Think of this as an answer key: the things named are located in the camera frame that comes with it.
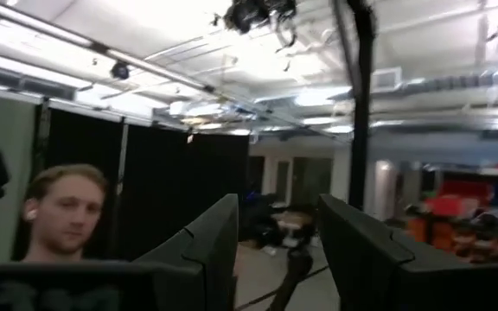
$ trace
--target ceiling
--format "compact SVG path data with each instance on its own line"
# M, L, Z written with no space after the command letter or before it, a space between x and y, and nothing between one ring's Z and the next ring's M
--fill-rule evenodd
M379 21L374 65L378 77L391 77L381 90L391 96L373 99L373 120L400 124L425 118L447 122L452 117L458 124L459 116L498 117L498 85L400 92L402 86L426 79L498 73L498 0L486 0L483 7L477 0L369 2ZM20 0L14 5L234 94L243 105L134 67L129 79L112 79L109 71L115 60L6 21L0 22L0 56L74 77L77 87L94 83L78 100L89 98L90 104L147 118L172 115L179 124L199 130L247 133L307 124L326 130L335 125L337 132L350 132L353 101L329 0L298 1L298 41L278 53L281 45L268 27L239 35L211 24L214 14L223 15L230 4L231 0ZM352 26L349 33L354 36ZM256 112L275 113L259 117L246 109L255 105Z

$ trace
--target white ceiling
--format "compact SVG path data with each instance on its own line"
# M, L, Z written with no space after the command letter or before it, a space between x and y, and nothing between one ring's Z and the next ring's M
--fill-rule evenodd
M240 36L210 25L213 14L224 14L231 0L20 0L16 8L140 59L167 67L247 98L302 92L313 86L346 85L339 43L324 44L334 30L329 0L299 0L293 48L275 53L278 38L269 29ZM478 23L483 16L477 0L376 0L370 2L379 21L375 67L402 69L403 79L467 73L498 66L496 46L477 65ZM498 26L498 0L487 0L484 11L489 34ZM208 99L187 87L133 70L127 81L110 78L114 60L72 47L35 32L0 23L0 55L74 77L142 92L165 102L188 97ZM290 69L284 69L290 62ZM428 105L462 105L446 98L414 97L374 102L385 109L415 109ZM338 106L297 107L298 115L350 111Z

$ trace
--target wall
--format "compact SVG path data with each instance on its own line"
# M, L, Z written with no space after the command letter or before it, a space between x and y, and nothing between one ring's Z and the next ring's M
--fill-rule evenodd
M11 182L0 199L0 262L10 259L22 196L28 184L30 150L34 132L32 98L8 93L0 98L0 150L7 163Z

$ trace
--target floor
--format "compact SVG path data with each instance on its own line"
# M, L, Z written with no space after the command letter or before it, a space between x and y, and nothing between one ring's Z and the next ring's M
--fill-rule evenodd
M286 311L337 311L338 295L334 280L328 269L320 247L312 247L314 266L310 272L322 270L299 283ZM244 249L241 252L242 269L239 273L237 302L238 311L265 311L273 296L261 302L252 301L271 293L284 279L286 273L286 250L278 250L275 256L263 251Z

